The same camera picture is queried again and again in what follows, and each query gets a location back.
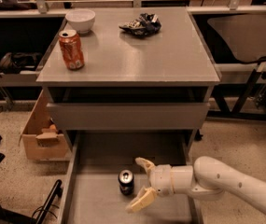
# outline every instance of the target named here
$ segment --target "open drawer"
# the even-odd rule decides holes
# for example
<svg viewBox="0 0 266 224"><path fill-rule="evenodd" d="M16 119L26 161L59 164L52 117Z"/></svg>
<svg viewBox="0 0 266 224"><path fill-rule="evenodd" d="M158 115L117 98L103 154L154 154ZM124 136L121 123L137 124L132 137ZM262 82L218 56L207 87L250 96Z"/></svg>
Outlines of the open drawer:
<svg viewBox="0 0 266 224"><path fill-rule="evenodd" d="M147 186L147 176L134 159L184 165L183 142L181 132L79 134L64 183L58 223L201 223L200 209L186 195L158 198L138 213L125 212L140 188ZM134 191L128 196L119 190L118 176L125 169L134 174Z"/></svg>

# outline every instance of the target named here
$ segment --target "cardboard box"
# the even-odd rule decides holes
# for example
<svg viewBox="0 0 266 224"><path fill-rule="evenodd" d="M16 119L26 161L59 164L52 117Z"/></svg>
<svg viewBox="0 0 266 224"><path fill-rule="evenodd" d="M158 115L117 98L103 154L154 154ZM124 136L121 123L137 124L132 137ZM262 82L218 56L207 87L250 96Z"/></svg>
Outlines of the cardboard box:
<svg viewBox="0 0 266 224"><path fill-rule="evenodd" d="M62 133L50 129L47 97L41 92L21 134L28 160L65 161L71 156Z"/></svg>

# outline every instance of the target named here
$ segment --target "table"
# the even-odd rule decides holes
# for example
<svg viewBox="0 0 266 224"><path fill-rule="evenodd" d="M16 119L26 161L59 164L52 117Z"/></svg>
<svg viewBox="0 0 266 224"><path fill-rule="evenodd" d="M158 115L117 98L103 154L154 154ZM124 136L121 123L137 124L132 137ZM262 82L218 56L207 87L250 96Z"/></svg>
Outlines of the table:
<svg viewBox="0 0 266 224"><path fill-rule="evenodd" d="M149 144L144 146L142 154L162 156L163 159L158 159L161 162L165 157L174 161L172 152L163 154L163 149L158 152L152 147L159 140L166 140L169 147L175 146L173 137L178 134L182 148L180 164L187 164L190 145L208 112L210 94L219 83L219 75L185 8L95 8L94 11L96 21L92 30L81 36L85 66L76 71L67 70L59 44L54 44L37 79L49 96L48 109L53 121L63 130L73 150L58 223L69 217L74 182L79 185L79 177L74 181L74 176L80 164L91 161L87 172L93 174L92 165L97 162L92 157L102 157L106 163L114 164L108 166L110 169L95 171L96 174L105 172L110 180L111 175L117 175L116 167L133 168L133 157L141 151L138 154L126 149L142 143ZM157 34L140 39L120 30L120 23L132 21L144 12L159 16L161 30ZM80 131L80 135L72 135L74 131ZM122 152L118 151L116 156L106 156L106 152L96 148L91 158L78 161L78 150L86 142L87 146L98 145L98 139L87 139L88 135L102 137L104 134L116 134L118 147L121 147L120 140L123 145L131 145L121 148ZM105 148L115 150L112 140L108 136L100 144L105 142Z"/></svg>

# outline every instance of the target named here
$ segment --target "red soda can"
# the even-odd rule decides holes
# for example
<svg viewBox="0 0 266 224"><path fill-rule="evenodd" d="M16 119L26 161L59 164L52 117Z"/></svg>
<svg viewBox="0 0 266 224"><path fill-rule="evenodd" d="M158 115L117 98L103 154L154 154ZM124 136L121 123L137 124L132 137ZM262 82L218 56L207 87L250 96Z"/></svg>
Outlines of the red soda can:
<svg viewBox="0 0 266 224"><path fill-rule="evenodd" d="M59 44L65 65L68 69L78 70L84 66L84 55L81 50L80 38L76 30L60 31Z"/></svg>

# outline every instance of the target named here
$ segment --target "white bowl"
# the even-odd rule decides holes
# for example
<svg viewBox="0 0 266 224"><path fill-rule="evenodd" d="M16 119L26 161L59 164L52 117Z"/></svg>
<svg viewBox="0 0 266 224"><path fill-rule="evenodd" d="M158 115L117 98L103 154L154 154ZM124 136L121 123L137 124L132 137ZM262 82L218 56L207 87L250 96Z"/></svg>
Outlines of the white bowl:
<svg viewBox="0 0 266 224"><path fill-rule="evenodd" d="M71 10L65 17L72 28L80 34L86 34L95 22L95 12L89 9Z"/></svg>

